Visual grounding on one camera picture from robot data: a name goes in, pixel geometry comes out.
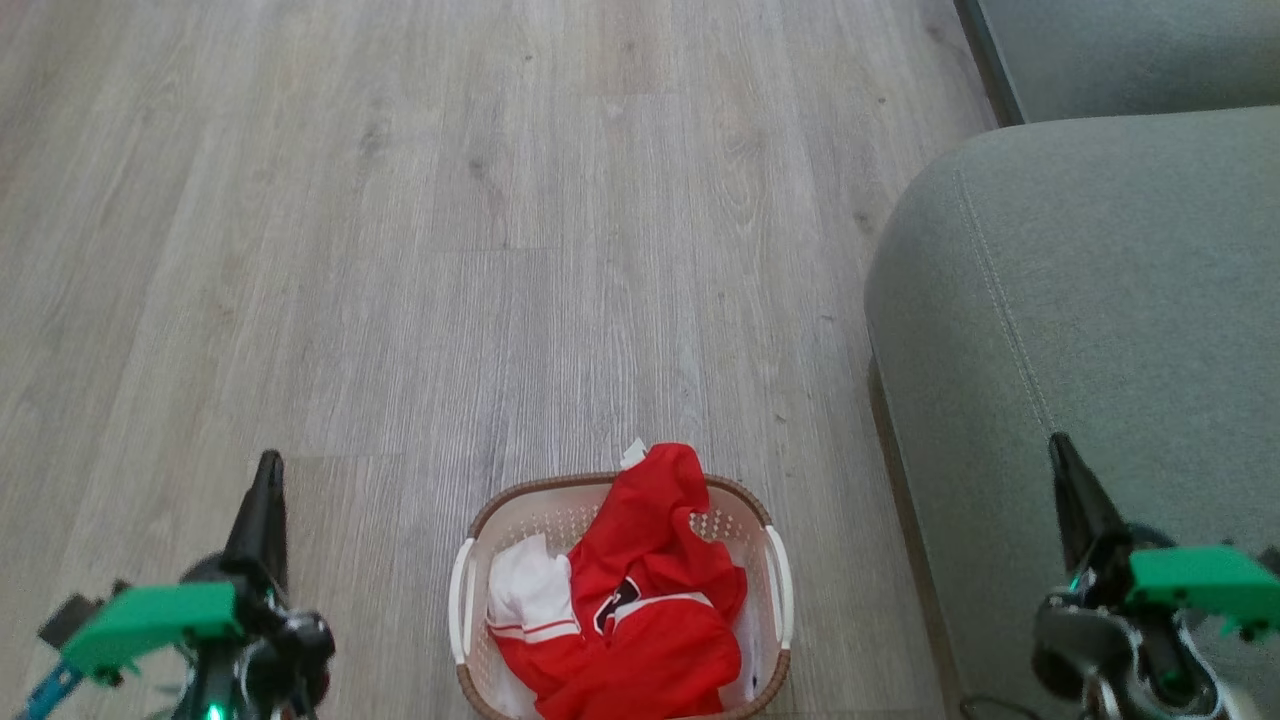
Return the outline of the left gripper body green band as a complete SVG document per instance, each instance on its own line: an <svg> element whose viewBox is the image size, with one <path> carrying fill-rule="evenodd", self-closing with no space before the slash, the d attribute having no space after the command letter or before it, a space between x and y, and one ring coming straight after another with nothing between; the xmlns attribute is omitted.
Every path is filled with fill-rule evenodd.
<svg viewBox="0 0 1280 720"><path fill-rule="evenodd" d="M301 616L269 570L266 587L255 589L224 571L224 555L175 584L120 582L105 600L74 594L60 609L61 685L120 685L160 650L183 657L187 685L301 683Z"/></svg>

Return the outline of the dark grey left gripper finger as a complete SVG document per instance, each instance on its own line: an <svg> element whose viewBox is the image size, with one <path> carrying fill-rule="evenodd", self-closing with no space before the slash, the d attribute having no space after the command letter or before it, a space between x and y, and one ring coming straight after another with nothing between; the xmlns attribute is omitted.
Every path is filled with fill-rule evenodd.
<svg viewBox="0 0 1280 720"><path fill-rule="evenodd" d="M224 547L224 571L242 577L255 589L266 587L268 569L262 560L268 536L269 451L260 456L248 489L241 501Z"/></svg>
<svg viewBox="0 0 1280 720"><path fill-rule="evenodd" d="M264 469L266 471L268 486L268 529L264 562L275 585L287 593L289 573L284 487L285 464L283 456L276 450L265 451Z"/></svg>

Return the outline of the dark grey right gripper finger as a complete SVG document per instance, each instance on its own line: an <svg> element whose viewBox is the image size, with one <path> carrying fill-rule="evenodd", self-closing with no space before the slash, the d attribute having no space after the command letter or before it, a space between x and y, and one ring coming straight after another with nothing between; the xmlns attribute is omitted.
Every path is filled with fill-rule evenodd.
<svg viewBox="0 0 1280 720"><path fill-rule="evenodd" d="M1082 561L1087 559L1096 541L1107 541L1111 543L1115 543L1116 541L1129 541L1130 533L1128 524L1124 521L1115 503L1102 487L1098 477L1088 465L1085 478L1078 482L1078 488L1088 520L1091 521L1092 530L1092 543Z"/></svg>
<svg viewBox="0 0 1280 720"><path fill-rule="evenodd" d="M1087 465L1065 432L1050 437L1050 459L1062 560L1066 571L1075 574L1092 543L1091 521L1078 488Z"/></svg>

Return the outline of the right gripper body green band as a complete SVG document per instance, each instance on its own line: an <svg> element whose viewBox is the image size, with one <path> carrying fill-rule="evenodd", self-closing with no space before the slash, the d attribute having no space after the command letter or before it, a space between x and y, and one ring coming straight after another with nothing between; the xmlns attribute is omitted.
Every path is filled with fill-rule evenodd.
<svg viewBox="0 0 1280 720"><path fill-rule="evenodd" d="M1245 642L1277 633L1277 550L1248 555L1233 544L1178 544L1130 524L1120 536L1064 546L1068 594L1120 618L1221 618Z"/></svg>

